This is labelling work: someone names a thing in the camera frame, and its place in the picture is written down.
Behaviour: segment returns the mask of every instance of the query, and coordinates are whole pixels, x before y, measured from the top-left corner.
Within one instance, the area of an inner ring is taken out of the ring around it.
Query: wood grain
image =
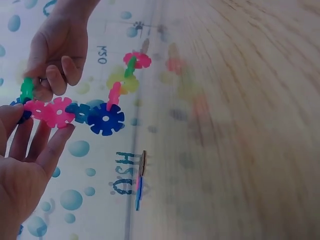
[[[163,0],[160,24],[169,40],[150,36],[162,60],[146,70],[139,111],[158,132],[139,131],[136,148],[151,155],[152,192],[132,238],[320,239],[319,1]],[[172,43],[191,74],[165,85]],[[205,110],[179,88],[200,89]]]

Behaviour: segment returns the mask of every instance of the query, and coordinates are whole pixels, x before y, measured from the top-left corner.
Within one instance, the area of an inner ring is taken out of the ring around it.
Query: pink object
[[[45,103],[39,100],[36,101],[27,101],[23,105],[24,110],[32,112],[32,115],[35,119],[41,120],[46,116],[49,109],[45,106]]]
[[[73,113],[68,113],[65,111],[66,107],[72,103],[72,100],[68,97],[65,97],[62,100],[62,97],[57,97],[53,100],[53,103],[48,103],[45,106],[46,110],[42,119],[46,121],[46,124],[50,128],[54,128],[57,125],[58,129],[62,129],[67,126],[66,122],[71,123],[75,119]]]
[[[181,75],[182,68],[186,65],[184,60],[176,57],[170,57],[166,62],[165,66],[170,72],[175,72],[177,75]]]
[[[128,62],[133,56],[136,57],[136,63],[134,65],[135,69],[148,68],[151,65],[151,58],[148,57],[147,54],[140,53],[137,51],[129,52],[124,56],[123,61],[126,65],[128,65]]]
[[[121,82],[116,81],[109,92],[109,101],[106,104],[106,110],[110,111],[113,104],[119,104]]]

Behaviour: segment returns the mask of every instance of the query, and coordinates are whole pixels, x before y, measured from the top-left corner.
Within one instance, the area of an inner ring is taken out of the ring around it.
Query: light green piece
[[[32,79],[30,77],[24,78],[20,88],[20,91],[21,91],[20,101],[22,104],[25,104],[25,101],[27,100],[27,98],[30,100],[34,99],[33,90],[34,90],[34,84],[32,83]]]
[[[136,62],[137,62],[137,57],[136,56],[132,56],[130,61],[128,62],[127,69],[124,72],[124,77],[125,78],[128,78],[128,77],[130,77],[131,75],[134,74],[134,71],[136,70],[135,69]]]

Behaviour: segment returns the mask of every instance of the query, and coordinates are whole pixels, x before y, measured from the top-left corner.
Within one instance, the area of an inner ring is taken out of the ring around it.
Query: blue snowflake piece
[[[16,101],[12,101],[12,102],[10,103],[10,106],[14,106],[14,105],[20,104],[20,103],[21,103],[20,97],[18,97],[18,98],[16,99]]]
[[[125,120],[125,114],[120,112],[121,108],[118,105],[113,104],[110,111],[107,111],[107,103],[101,103],[100,108],[95,106],[89,113],[87,118],[87,124],[93,125],[90,129],[95,134],[99,134],[102,131],[102,136],[110,136],[113,134],[112,129],[118,132],[123,128],[123,121]]]
[[[66,113],[74,114],[75,115],[75,121],[77,123],[83,124],[86,123],[88,124],[88,116],[90,112],[90,106],[86,104],[76,104],[76,103],[71,103],[69,106],[65,108]]]
[[[26,102],[30,101],[31,99],[26,97],[25,100],[24,100],[24,103],[25,104]],[[16,99],[16,101],[13,101],[10,103],[10,106],[14,106],[16,104],[20,104],[21,101],[20,101],[20,97],[18,97]],[[17,124],[23,124],[25,121],[27,121],[32,115],[32,112],[31,111],[23,111],[23,114],[22,114],[22,117],[20,118],[20,120],[17,122]]]
[[[20,229],[19,229],[19,232],[18,232],[18,236],[22,234],[22,230],[23,230],[23,229],[24,229],[24,226],[22,226],[22,225],[20,224]]]

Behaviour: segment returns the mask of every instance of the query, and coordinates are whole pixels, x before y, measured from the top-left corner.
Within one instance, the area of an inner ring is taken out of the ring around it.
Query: snowflake connector toy
[[[24,104],[26,102],[26,98],[29,98],[30,100],[34,99],[33,90],[34,90],[34,84],[32,83],[32,79],[30,77],[25,77],[20,88],[21,103]]]
[[[92,132],[99,134],[102,131],[102,136],[111,136],[112,129],[118,132],[123,128],[125,121],[125,114],[120,112],[121,108],[113,104],[110,111],[107,111],[107,103],[101,103],[100,108],[95,106],[89,113],[87,123],[91,126]]]

